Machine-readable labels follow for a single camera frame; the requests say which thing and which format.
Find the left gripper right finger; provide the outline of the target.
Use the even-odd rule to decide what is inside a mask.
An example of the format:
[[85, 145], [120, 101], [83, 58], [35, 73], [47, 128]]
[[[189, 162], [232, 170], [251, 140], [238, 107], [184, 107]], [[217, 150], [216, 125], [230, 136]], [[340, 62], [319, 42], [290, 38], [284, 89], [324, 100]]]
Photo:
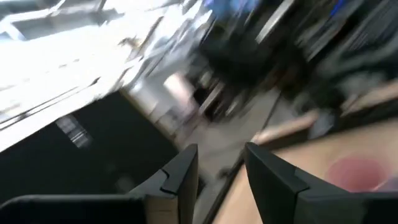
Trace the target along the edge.
[[347, 193], [254, 143], [245, 145], [244, 163], [264, 224], [321, 224], [311, 199]]

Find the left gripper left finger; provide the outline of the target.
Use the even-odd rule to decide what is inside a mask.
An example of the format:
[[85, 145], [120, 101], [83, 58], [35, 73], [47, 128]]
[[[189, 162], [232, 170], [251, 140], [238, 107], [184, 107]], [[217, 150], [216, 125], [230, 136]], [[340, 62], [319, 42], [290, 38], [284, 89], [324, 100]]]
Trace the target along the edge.
[[198, 146], [191, 144], [129, 195], [144, 203], [146, 224], [192, 224], [198, 190]]

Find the pink cup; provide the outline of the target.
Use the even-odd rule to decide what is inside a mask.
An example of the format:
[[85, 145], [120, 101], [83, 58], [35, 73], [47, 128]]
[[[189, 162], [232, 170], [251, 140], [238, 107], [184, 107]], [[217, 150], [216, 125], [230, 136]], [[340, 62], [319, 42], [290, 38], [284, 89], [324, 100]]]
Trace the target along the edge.
[[329, 167], [325, 180], [349, 192], [371, 192], [384, 183], [389, 174], [389, 168], [378, 160], [345, 157]]

